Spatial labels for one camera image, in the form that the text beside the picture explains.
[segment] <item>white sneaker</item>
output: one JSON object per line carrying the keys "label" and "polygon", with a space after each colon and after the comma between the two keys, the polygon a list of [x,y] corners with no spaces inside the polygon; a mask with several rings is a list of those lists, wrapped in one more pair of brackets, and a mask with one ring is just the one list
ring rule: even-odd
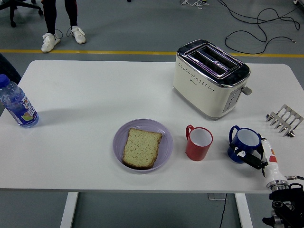
{"label": "white sneaker", "polygon": [[54,46],[60,42],[60,39],[56,38],[52,33],[46,33],[42,36],[42,38],[44,39],[43,45],[41,47],[41,51],[43,53],[50,52],[53,50]]}
{"label": "white sneaker", "polygon": [[86,41],[85,33],[78,26],[72,26],[72,36],[75,37],[78,44],[84,44]]}

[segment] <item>toaster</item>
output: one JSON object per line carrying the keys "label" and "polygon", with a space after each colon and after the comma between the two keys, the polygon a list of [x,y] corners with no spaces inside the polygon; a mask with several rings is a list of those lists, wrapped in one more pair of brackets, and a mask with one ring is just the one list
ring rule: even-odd
{"label": "toaster", "polygon": [[249,67],[206,40],[177,50],[173,87],[208,119],[217,120],[237,104],[250,75]]}

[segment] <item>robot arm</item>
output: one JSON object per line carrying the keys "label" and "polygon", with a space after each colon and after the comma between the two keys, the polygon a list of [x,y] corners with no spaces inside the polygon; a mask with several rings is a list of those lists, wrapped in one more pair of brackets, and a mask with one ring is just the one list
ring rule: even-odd
{"label": "robot arm", "polygon": [[304,228],[304,191],[298,183],[288,184],[287,177],[281,174],[275,153],[265,138],[262,138],[260,147],[256,150],[261,159],[252,154],[245,153],[231,144],[234,153],[245,163],[256,169],[262,169],[266,178],[267,188],[272,192],[272,216],[263,218],[266,225],[274,228]]}

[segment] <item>blue mug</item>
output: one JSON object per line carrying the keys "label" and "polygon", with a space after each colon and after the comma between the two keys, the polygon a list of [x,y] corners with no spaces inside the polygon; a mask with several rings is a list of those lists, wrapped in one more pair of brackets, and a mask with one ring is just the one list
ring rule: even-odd
{"label": "blue mug", "polygon": [[[237,133],[232,137],[233,131],[237,130]],[[236,145],[239,149],[245,151],[246,153],[252,154],[253,151],[259,147],[261,144],[261,136],[250,128],[240,128],[239,126],[233,126],[229,132],[229,142]],[[234,153],[234,150],[228,148],[229,157],[237,163],[244,163],[238,158]]]}

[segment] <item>bread slice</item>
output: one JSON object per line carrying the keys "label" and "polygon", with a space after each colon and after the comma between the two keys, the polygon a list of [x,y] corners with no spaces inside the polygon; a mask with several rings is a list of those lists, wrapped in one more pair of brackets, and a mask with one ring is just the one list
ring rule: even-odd
{"label": "bread slice", "polygon": [[158,155],[161,139],[161,133],[130,128],[123,150],[123,164],[137,170],[152,168]]}

